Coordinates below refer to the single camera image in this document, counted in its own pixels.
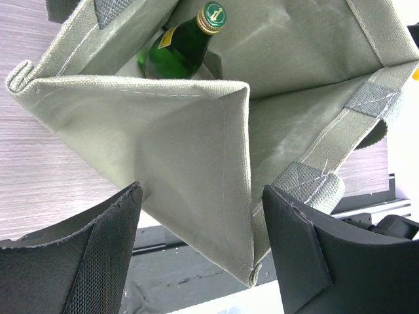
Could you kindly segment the olive green canvas bag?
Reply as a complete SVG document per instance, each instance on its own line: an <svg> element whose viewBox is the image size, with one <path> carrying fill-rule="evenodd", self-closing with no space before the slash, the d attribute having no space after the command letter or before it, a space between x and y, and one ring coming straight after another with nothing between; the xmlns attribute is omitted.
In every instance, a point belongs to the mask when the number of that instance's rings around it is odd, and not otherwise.
<svg viewBox="0 0 419 314"><path fill-rule="evenodd" d="M270 244L272 184L329 214L337 173L399 115L418 48L397 1L224 1L195 79L137 74L134 55L203 1L47 2L61 29L13 98L145 211L248 287Z"/></svg>

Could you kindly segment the green glass bottle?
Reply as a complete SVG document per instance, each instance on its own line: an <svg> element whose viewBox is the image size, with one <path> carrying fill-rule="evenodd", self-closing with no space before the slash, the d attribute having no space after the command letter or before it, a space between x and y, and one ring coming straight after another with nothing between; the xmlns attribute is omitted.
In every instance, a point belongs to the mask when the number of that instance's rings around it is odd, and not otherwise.
<svg viewBox="0 0 419 314"><path fill-rule="evenodd" d="M146 79L189 79L203 63L212 37L225 26L227 12L216 1L203 5L196 17L161 34L148 50L137 54Z"/></svg>

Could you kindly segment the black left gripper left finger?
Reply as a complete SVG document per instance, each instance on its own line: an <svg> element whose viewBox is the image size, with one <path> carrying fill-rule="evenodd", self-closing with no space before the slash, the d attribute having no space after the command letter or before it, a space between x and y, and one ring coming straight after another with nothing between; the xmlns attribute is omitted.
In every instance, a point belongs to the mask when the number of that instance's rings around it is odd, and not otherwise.
<svg viewBox="0 0 419 314"><path fill-rule="evenodd" d="M143 192L138 182L57 224L1 241L2 313L118 313Z"/></svg>

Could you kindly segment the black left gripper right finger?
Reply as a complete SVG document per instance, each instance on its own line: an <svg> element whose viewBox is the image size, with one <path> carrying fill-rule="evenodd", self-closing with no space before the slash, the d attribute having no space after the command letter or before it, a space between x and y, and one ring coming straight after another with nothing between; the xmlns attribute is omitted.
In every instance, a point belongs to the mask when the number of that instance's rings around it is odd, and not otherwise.
<svg viewBox="0 0 419 314"><path fill-rule="evenodd" d="M265 186L263 210L286 313L417 313L418 223L337 219Z"/></svg>

